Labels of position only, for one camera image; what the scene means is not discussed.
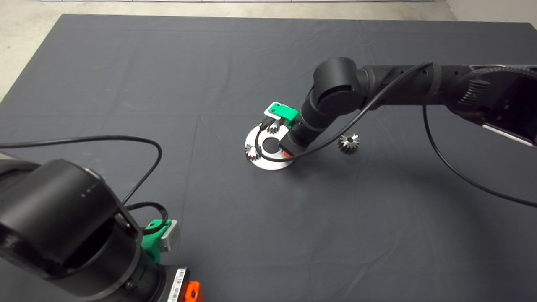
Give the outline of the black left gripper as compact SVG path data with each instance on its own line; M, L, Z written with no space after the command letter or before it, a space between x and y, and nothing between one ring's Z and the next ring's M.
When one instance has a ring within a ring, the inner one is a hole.
M201 284L189 281L190 270L186 266L163 266L164 277L160 302L203 302Z

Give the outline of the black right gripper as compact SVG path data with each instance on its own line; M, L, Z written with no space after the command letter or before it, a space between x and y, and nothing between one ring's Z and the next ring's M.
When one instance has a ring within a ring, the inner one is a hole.
M288 133L279 141L279 147L284 152L282 156L289 158L306 151L314 140L314 132L309 128L290 128Z

